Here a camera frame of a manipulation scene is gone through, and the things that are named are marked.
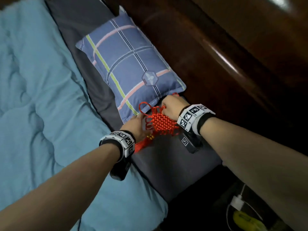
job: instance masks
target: woven red knot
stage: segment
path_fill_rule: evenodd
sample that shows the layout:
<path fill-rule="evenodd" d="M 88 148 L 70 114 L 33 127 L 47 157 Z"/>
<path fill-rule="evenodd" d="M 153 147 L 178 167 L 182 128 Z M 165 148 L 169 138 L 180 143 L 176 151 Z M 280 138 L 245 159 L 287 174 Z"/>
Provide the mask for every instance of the woven red knot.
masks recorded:
<path fill-rule="evenodd" d="M 148 115 L 142 112 L 140 108 L 141 104 L 146 104 L 150 106 L 152 114 Z M 152 107 L 147 102 L 141 102 L 139 104 L 139 111 L 146 116 L 145 129 L 153 130 L 153 133 L 147 136 L 144 140 L 140 141 L 139 143 L 136 143 L 135 152 L 140 151 L 141 149 L 145 148 L 148 144 L 150 144 L 156 135 L 167 135 L 167 134 L 171 134 L 172 136 L 178 135 L 178 133 L 174 133 L 174 131 L 176 129 L 179 129 L 179 126 L 176 126 L 176 122 L 174 120 L 170 119 L 168 116 L 162 113 L 163 109 L 165 108 L 166 108 L 165 106 Z"/>

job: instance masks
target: pink stripe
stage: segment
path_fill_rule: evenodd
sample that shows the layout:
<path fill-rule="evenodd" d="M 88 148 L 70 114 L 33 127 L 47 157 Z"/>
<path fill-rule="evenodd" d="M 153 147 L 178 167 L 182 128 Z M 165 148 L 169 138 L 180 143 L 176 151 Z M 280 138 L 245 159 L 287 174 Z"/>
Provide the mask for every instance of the pink stripe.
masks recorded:
<path fill-rule="evenodd" d="M 135 26 L 133 26 L 133 25 L 125 25 L 125 26 L 116 28 L 116 29 L 112 30 L 111 32 L 107 33 L 106 35 L 104 35 L 104 37 L 101 38 L 98 41 L 98 43 L 95 45 L 95 49 L 93 50 L 93 58 L 95 59 L 95 52 L 96 52 L 97 48 L 101 45 L 101 43 L 104 40 L 106 40 L 109 36 L 112 36 L 113 34 L 117 33 L 118 31 L 121 31 L 121 30 L 124 30 L 124 29 L 127 29 L 127 28 L 135 28 Z"/>
<path fill-rule="evenodd" d="M 169 69 L 164 69 L 160 72 L 157 72 L 156 75 L 157 77 L 162 76 L 165 73 L 170 72 Z M 139 88 L 141 88 L 144 85 L 144 82 L 141 81 L 140 83 L 138 83 L 132 90 L 130 90 L 130 92 L 125 96 L 125 98 L 122 100 L 120 106 L 118 107 L 118 110 L 120 110 L 123 105 L 125 104 L 125 102 L 128 100 L 129 97 L 131 97 Z"/>

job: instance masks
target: hexagonal logo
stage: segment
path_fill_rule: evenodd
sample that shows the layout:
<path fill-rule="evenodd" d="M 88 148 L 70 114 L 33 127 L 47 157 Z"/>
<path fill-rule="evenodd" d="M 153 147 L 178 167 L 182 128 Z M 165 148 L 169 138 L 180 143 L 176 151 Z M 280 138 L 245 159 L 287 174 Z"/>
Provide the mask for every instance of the hexagonal logo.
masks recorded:
<path fill-rule="evenodd" d="M 155 72 L 146 71 L 142 76 L 142 80 L 146 86 L 155 86 L 158 81 L 158 77 Z"/>

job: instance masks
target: person's left arm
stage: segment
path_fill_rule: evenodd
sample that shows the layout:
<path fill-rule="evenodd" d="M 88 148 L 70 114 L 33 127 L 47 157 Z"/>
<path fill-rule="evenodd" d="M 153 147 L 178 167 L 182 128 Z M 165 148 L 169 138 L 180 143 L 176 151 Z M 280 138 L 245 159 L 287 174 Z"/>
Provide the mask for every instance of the person's left arm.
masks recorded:
<path fill-rule="evenodd" d="M 121 129 L 136 142 L 143 116 L 133 117 Z M 12 205 L 0 211 L 0 230 L 70 230 L 95 198 L 120 157 L 119 148 L 106 143 L 74 161 Z"/>

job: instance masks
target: person's left hand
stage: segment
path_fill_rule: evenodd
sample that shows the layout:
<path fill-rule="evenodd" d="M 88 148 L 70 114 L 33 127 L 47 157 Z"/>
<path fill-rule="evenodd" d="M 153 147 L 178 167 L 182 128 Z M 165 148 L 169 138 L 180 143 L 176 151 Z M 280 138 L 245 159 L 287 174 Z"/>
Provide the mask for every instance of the person's left hand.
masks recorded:
<path fill-rule="evenodd" d="M 144 114 L 140 113 L 138 116 L 133 116 L 128 122 L 126 122 L 120 130 L 130 131 L 135 139 L 136 143 L 143 140 L 146 136 L 150 135 L 152 131 L 142 129 L 142 120 L 144 118 Z"/>

